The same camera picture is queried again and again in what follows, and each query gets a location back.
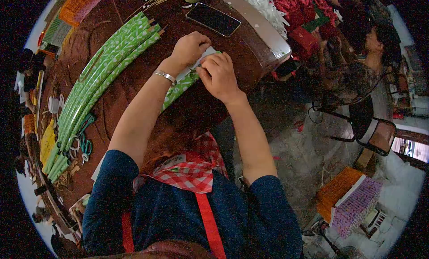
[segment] left hand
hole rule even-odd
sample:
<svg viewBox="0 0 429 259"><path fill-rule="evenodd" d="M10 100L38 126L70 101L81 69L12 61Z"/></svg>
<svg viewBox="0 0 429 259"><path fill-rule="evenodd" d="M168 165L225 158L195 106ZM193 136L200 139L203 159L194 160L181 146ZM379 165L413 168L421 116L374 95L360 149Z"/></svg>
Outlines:
<svg viewBox="0 0 429 259"><path fill-rule="evenodd" d="M177 41L169 58L181 64L184 69L195 63L211 44L212 41L207 36L194 31Z"/></svg>
<svg viewBox="0 0 429 259"><path fill-rule="evenodd" d="M313 37L315 37L318 40L319 46L321 49L324 49L326 45L328 44L327 40L323 40L320 33L319 33L319 27L316 27L316 29L311 33Z"/></svg>

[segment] red gingham cloth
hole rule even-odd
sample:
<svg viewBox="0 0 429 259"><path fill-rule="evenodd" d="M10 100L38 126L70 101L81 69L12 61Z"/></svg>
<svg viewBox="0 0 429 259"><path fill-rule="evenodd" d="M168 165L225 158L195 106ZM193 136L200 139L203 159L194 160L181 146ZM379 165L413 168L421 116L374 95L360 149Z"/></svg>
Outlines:
<svg viewBox="0 0 429 259"><path fill-rule="evenodd" d="M151 175L140 176L149 176L164 184L203 194L212 191L213 169L228 178L216 140L211 133L206 132L157 167Z"/></svg>

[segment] smartphone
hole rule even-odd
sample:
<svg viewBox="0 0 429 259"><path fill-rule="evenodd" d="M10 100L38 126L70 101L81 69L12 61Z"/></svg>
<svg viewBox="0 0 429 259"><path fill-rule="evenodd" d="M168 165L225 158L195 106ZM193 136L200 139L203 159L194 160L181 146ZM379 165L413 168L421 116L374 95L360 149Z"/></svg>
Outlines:
<svg viewBox="0 0 429 259"><path fill-rule="evenodd" d="M224 37L231 37L241 22L204 3L196 6L186 14L186 18L193 20Z"/></svg>

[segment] bracelet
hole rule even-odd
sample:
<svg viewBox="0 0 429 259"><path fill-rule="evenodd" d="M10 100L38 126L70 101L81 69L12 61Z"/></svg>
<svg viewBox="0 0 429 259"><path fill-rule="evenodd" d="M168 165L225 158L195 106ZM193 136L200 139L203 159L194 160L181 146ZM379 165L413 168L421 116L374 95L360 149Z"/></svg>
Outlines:
<svg viewBox="0 0 429 259"><path fill-rule="evenodd" d="M169 75L161 70L155 70L152 74L160 75L161 77L164 77L167 80L171 81L173 86L176 85L176 79L172 75Z"/></svg>

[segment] hand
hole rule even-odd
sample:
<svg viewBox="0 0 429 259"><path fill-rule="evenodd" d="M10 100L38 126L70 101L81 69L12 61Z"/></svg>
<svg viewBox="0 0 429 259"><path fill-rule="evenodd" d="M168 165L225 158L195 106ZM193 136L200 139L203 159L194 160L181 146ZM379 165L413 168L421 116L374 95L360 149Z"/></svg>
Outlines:
<svg viewBox="0 0 429 259"><path fill-rule="evenodd" d="M322 46L324 47L328 43L327 40L324 41L322 39L322 37L321 37L321 35L319 33L319 27L316 27L316 29L311 33L311 35L317 39L320 47L322 47Z"/></svg>
<svg viewBox="0 0 429 259"><path fill-rule="evenodd" d="M227 53L206 56L201 60L201 67L197 67L196 72L206 89L225 105L247 99L237 85L233 61Z"/></svg>
<svg viewBox="0 0 429 259"><path fill-rule="evenodd" d="M186 66L195 63L211 43L212 41L207 36L194 31L177 41L170 58L180 63L185 69Z"/></svg>

